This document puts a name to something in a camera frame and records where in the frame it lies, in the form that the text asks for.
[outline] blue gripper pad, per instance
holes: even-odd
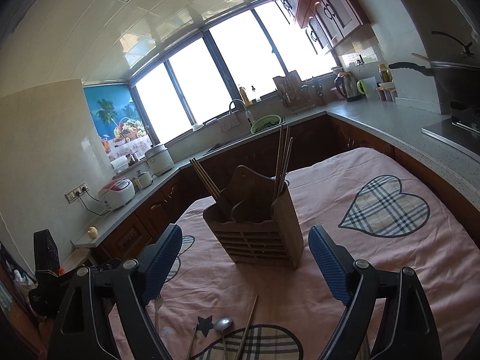
[[[158,241],[148,245],[138,257],[135,281],[137,297],[143,307],[159,295],[181,247],[182,229],[169,225]]]
[[[343,246],[335,244],[320,225],[310,229],[308,245],[333,297],[348,306],[354,296],[349,288],[353,257]]]

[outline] blue sky in poster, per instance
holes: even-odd
[[[140,119],[137,108],[131,100],[128,85],[92,86],[85,87],[83,91],[85,92],[93,122],[102,139],[105,138],[104,135],[108,135],[109,139],[114,138],[113,129],[116,126],[112,121],[105,123],[99,117],[98,112],[103,109],[99,102],[102,102],[102,100],[107,100],[112,103],[113,111],[116,113],[116,116],[113,117],[115,123],[120,123],[125,117],[132,117],[136,120]]]

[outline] sink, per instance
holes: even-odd
[[[224,140],[224,142],[217,143],[214,145],[209,151],[206,152],[206,154],[209,154],[211,152],[214,152],[215,150],[218,150],[224,146],[230,145],[231,143],[234,143],[238,140],[244,139],[246,137],[250,137],[251,133],[250,131],[244,132],[243,134],[237,135],[236,137],[230,138],[228,140]]]

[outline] metal bolt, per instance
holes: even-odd
[[[367,269],[370,264],[368,264],[368,261],[365,259],[357,259],[355,265],[360,269]]]
[[[128,259],[123,263],[123,268],[125,269],[131,269],[137,265],[137,260],[135,259]]]
[[[413,276],[415,274],[415,271],[412,268],[406,266],[405,268],[403,268],[403,273],[407,276]]]
[[[77,271],[78,276],[85,276],[87,273],[88,273],[88,268],[84,266],[82,268],[79,268]]]

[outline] green mug handle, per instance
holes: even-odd
[[[362,95],[367,94],[366,90],[364,90],[364,88],[363,88],[363,80],[362,79],[357,82],[357,89]]]

